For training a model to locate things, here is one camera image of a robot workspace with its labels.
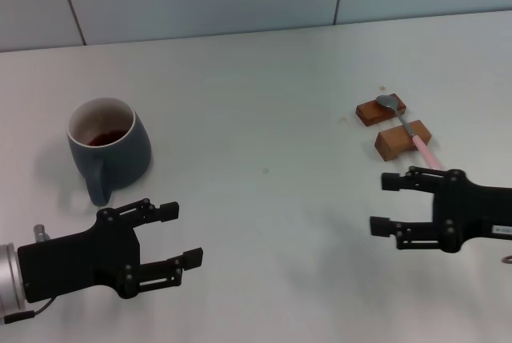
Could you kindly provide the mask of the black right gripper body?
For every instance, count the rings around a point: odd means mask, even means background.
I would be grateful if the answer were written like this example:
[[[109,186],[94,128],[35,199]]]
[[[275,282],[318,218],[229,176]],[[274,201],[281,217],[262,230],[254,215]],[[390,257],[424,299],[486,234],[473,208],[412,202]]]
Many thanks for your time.
[[[434,194],[432,222],[438,248],[457,253],[474,238],[511,239],[511,189],[452,177]]]

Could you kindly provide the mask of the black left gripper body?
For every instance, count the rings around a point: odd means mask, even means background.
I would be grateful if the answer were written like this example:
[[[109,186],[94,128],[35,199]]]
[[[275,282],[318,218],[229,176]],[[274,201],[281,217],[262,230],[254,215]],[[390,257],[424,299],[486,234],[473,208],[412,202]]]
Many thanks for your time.
[[[134,228],[140,209],[98,212],[88,230],[18,248],[26,300],[43,301],[96,285],[113,289],[122,299],[138,295],[140,244]]]

